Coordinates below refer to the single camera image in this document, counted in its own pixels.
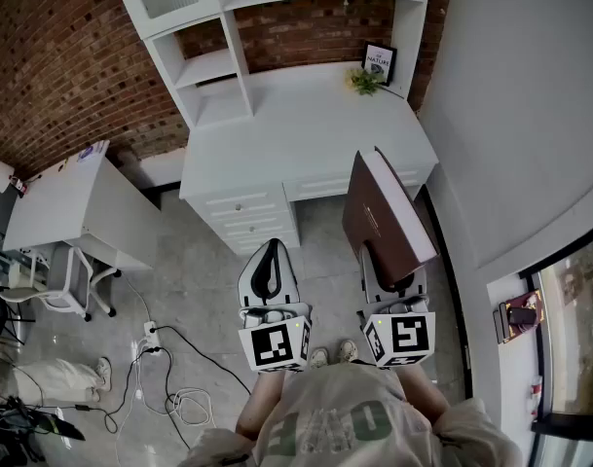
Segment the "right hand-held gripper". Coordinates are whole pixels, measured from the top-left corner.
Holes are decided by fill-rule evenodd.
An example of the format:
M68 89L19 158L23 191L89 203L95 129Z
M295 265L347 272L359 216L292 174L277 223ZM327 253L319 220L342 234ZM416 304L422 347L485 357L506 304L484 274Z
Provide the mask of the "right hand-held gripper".
M435 313L428 310L426 268L416 269L398 284L398 293L384 289L378 281L369 248L359 251L362 290L369 305L357 313L378 368L415 365L435 348Z

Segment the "brown book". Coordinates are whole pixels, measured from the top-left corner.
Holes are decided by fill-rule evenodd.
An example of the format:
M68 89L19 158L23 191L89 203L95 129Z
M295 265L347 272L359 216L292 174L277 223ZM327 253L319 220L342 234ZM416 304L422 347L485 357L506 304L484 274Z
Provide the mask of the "brown book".
M368 249L379 285L387 291L437 256L413 201L380 150L355 155L342 225L355 255Z

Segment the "person's left forearm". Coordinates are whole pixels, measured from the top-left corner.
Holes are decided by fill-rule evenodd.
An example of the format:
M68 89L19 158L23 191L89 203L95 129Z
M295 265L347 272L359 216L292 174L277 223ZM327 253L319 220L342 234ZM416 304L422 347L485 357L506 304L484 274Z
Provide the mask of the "person's left forearm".
M260 374L236 424L236 432L250 441L261 429L281 398L285 371Z

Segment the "person's right forearm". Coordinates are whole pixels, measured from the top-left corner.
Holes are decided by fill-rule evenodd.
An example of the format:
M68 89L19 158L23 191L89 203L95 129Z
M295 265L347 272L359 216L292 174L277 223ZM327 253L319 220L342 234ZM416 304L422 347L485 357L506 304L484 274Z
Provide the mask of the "person's right forearm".
M437 421L451 409L448 400L421 366L404 366L395 372L408 403L430 422L434 431L437 431Z

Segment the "white drawer front with knob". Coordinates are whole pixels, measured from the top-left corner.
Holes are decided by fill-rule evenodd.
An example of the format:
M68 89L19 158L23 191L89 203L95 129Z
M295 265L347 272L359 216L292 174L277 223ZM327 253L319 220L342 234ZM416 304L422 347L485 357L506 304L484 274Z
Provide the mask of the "white drawer front with knob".
M281 212L287 199L281 184L229 189L185 198L206 221Z
M256 234L290 232L294 229L289 211L234 216L211 221L208 224L224 240L239 239Z
M228 239L226 244L237 255L250 256L272 238L279 239L287 249L298 248L300 246L300 238L295 231L247 235L240 238Z

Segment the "white desk with hutch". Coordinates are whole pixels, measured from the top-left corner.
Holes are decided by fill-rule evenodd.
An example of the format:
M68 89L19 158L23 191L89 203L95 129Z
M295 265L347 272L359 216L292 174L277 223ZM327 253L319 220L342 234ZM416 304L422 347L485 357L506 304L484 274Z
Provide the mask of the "white desk with hutch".
M347 62L249 70L237 12L308 1L220 0L218 14L142 40L190 134L183 149L127 163L135 184L175 183L183 199L281 184L297 233L294 203L344 194L357 152L382 150L411 193L421 188L437 158L407 97L427 0L390 0L394 75L372 96L348 88Z

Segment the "red box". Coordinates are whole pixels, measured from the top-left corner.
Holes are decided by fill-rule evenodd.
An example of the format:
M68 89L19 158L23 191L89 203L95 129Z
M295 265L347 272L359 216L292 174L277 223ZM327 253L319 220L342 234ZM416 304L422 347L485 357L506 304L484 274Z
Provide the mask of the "red box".
M527 327L510 326L508 324L506 311L511 306L533 308L537 313L535 325ZM499 305L493 311L493 317L498 344L508 343L518 338L522 334L531 331L544 320L540 291L530 291L524 295L499 303Z

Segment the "small black device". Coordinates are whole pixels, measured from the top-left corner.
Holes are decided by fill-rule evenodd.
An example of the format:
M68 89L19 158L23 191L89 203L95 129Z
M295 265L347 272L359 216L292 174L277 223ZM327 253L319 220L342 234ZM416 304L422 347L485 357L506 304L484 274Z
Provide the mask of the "small black device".
M534 326L537 313L530 307L511 306L506 311L508 324L516 327Z

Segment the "person's beige printed shirt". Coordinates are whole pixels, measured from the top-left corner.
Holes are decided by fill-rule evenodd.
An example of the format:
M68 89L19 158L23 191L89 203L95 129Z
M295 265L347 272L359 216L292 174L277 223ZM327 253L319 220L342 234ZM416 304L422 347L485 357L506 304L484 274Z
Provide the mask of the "person's beige printed shirt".
M286 377L255 442L208 429L178 467L523 467L481 400L451 405L434 431L396 370L351 362Z

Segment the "small green plant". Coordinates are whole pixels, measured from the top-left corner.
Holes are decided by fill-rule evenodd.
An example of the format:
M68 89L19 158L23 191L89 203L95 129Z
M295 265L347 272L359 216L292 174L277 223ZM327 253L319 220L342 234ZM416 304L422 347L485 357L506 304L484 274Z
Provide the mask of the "small green plant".
M345 82L350 90L359 95L372 96L381 87L384 78L380 73L352 68L346 71Z

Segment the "white office chair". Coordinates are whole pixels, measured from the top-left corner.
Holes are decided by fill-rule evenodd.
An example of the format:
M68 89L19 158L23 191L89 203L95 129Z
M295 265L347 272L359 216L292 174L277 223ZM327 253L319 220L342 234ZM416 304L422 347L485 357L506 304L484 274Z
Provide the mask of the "white office chair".
M96 288L101 280L110 275L119 277L121 272L116 268L95 272L93 262L79 247L62 242L54 248L44 290L39 291L33 286L33 280L30 280L31 284L28 287L7 289L0 297L3 301L13 304L35 298L48 310L75 313L84 321L90 322L91 300L94 300L109 317L115 317L117 314L116 309L99 295Z

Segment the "white side table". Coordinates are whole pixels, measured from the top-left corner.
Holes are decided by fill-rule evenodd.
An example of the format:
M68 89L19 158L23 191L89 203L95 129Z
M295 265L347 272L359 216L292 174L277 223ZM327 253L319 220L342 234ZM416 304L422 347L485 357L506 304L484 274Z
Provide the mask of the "white side table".
M65 242L121 271L152 269L160 210L106 158L78 154L39 173L15 202L5 251Z

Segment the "black framed picture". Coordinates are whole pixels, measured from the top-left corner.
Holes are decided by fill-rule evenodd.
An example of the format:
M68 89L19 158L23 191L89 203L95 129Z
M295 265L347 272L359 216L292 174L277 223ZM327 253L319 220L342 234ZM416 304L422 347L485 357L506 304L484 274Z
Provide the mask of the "black framed picture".
M388 87L393 79L397 49L373 42L366 42L361 67L378 75L382 85Z

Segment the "blue and white booklet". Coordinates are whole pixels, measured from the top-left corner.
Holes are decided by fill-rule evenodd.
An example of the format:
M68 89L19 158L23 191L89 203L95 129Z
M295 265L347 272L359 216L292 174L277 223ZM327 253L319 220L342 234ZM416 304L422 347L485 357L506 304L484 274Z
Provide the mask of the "blue and white booklet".
M109 140L99 140L82 150L77 156L77 163L87 162L92 158L103 158L109 147Z

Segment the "black tripod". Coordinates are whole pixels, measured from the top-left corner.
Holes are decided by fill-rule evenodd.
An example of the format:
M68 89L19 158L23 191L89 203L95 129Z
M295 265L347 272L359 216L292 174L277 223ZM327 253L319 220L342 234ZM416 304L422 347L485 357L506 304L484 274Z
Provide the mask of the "black tripod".
M86 440L73 424L52 413L44 413L11 398L0 405L0 467L46 467L47 460L37 436L62 440Z

